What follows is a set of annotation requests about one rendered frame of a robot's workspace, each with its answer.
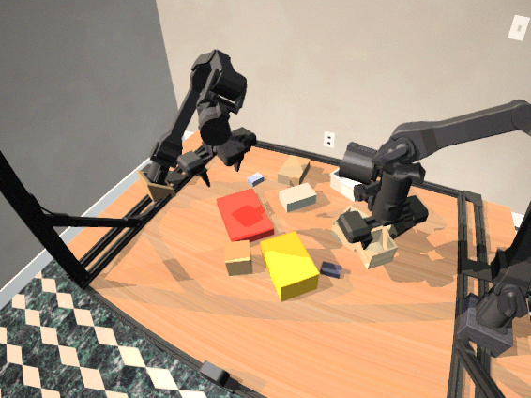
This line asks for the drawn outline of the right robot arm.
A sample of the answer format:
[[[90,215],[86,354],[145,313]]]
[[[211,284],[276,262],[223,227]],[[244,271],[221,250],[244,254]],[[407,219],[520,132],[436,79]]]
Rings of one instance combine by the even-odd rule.
[[[516,130],[531,137],[531,104],[522,99],[442,121],[402,123],[379,151],[350,142],[339,176],[360,183],[354,185],[354,198],[365,201],[371,212],[376,198],[373,188],[378,187],[386,199],[401,201],[412,181],[423,183],[426,170],[420,162],[413,162],[447,146]],[[490,264],[493,287],[478,300],[476,322],[505,335],[515,317],[528,314],[525,296],[531,283],[531,201],[511,246],[504,251],[497,249]]]

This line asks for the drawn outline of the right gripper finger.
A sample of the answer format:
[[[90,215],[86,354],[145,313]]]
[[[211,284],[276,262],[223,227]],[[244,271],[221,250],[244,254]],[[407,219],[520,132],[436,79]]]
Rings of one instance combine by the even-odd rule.
[[[392,239],[395,239],[396,237],[400,236],[401,234],[415,226],[416,224],[413,221],[391,224],[388,234]]]
[[[360,241],[360,243],[363,242],[361,243],[362,249],[365,250],[370,245],[372,240],[373,240],[373,237],[372,237],[372,234],[370,234],[369,237],[367,237],[365,240]]]

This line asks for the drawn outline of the red flat slab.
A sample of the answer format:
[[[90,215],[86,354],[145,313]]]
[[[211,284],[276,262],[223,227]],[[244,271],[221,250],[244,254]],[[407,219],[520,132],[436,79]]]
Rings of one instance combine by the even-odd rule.
[[[253,242],[274,235],[274,227],[253,189],[216,200],[232,242],[242,240]]]

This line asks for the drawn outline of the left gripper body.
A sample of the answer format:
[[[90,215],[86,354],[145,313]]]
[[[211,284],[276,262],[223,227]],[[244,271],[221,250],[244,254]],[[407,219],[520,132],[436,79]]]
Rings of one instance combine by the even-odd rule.
[[[231,131],[233,134],[233,137],[235,136],[241,136],[243,134],[247,134],[250,137],[250,146],[257,144],[257,139],[255,133],[241,127],[237,130]],[[187,176],[195,176],[198,173],[202,172],[205,168],[204,161],[207,161],[211,158],[209,153],[209,145],[206,145],[204,142],[202,142],[202,146],[204,146],[205,151],[196,154],[192,150],[188,151],[177,158],[177,164],[178,167],[187,175]]]

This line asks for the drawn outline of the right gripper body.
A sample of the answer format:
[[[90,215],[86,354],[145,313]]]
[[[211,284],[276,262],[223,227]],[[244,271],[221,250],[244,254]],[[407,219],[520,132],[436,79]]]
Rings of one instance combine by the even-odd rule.
[[[425,222],[429,216],[428,209],[416,195],[406,197],[401,201],[392,201],[386,199],[379,192],[378,187],[373,188],[373,192],[376,198],[372,206],[372,216],[362,218],[356,210],[341,214],[339,217],[338,225],[348,243],[354,244],[365,240],[375,227],[409,221],[418,224]]]

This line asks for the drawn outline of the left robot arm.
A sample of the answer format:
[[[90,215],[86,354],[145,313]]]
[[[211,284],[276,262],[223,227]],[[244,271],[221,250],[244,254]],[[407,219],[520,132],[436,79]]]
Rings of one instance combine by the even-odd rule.
[[[177,157],[182,155],[182,137],[196,108],[200,136],[209,145],[212,157],[218,156],[230,167],[243,161],[245,153],[250,152],[250,137],[247,134],[233,137],[228,122],[230,112],[237,115],[242,108],[247,92],[246,77],[232,71],[230,59],[228,54],[214,49],[211,53],[200,54],[193,63],[190,89],[170,130],[161,135],[150,152],[152,163],[148,173],[144,172],[150,183],[167,186],[165,178],[170,167],[176,168]]]

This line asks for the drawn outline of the yellow block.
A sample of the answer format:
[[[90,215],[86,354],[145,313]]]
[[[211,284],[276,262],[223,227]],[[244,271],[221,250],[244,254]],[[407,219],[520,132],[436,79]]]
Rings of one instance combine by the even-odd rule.
[[[317,289],[319,272],[296,231],[260,243],[265,267],[281,301]]]

